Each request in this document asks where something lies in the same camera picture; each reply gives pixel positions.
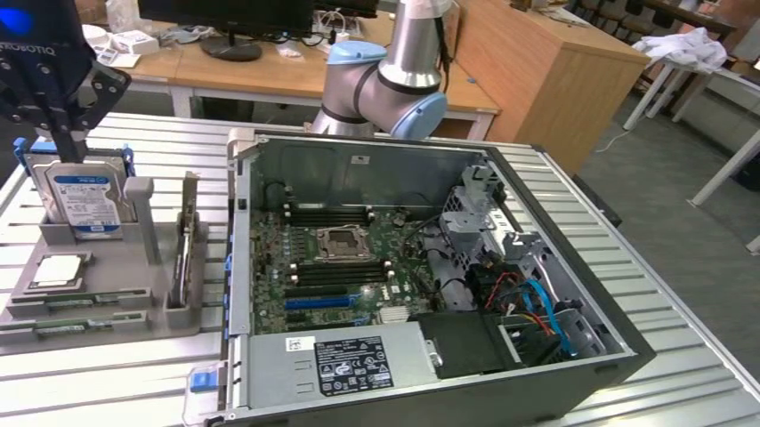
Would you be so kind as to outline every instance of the wooden cabinet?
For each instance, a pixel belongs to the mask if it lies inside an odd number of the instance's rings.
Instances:
[[[500,107],[488,141],[540,145],[576,173],[647,57],[594,27],[459,0],[456,62]]]

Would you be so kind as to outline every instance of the hard drive label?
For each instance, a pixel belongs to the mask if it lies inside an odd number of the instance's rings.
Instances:
[[[53,181],[70,226],[88,232],[116,230],[121,222],[116,204],[108,198],[110,191],[108,178],[59,175]]]
[[[313,344],[319,390],[324,396],[392,387],[391,369],[377,336]]]

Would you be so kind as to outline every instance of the cpu socket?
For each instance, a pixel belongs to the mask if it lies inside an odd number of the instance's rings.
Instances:
[[[368,259],[367,232],[357,225],[316,230],[316,243],[327,261]]]

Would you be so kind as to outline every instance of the computer monitor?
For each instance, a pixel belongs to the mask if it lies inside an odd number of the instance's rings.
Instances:
[[[222,60],[254,60],[261,48],[246,36],[275,38],[308,36],[313,16],[313,0],[138,0],[140,16],[181,25],[206,25],[228,31],[224,37],[209,37],[200,42],[202,52]]]
[[[344,16],[376,18],[379,2],[380,0],[315,0],[315,8],[319,11],[333,11],[339,8]]]

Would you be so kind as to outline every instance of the metal slotted table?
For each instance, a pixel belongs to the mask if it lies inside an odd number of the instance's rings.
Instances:
[[[201,333],[1,357],[0,426],[181,425],[186,372],[218,360],[226,238],[225,142],[232,126],[253,127],[110,114],[92,131],[89,146],[117,148],[128,143],[134,151],[136,173],[154,178],[150,203],[157,222],[174,219],[185,170],[200,175],[197,209],[200,219],[209,224]],[[296,130],[285,126],[254,127]],[[498,146],[658,353],[624,384],[598,391],[560,420],[542,426],[760,425],[757,382],[591,208],[559,167],[527,146]],[[519,209],[514,201],[507,205]],[[0,189],[2,305],[37,241],[42,213],[31,182],[18,168]],[[515,212],[515,217],[530,229],[527,216]],[[206,394],[212,401],[213,393]]]

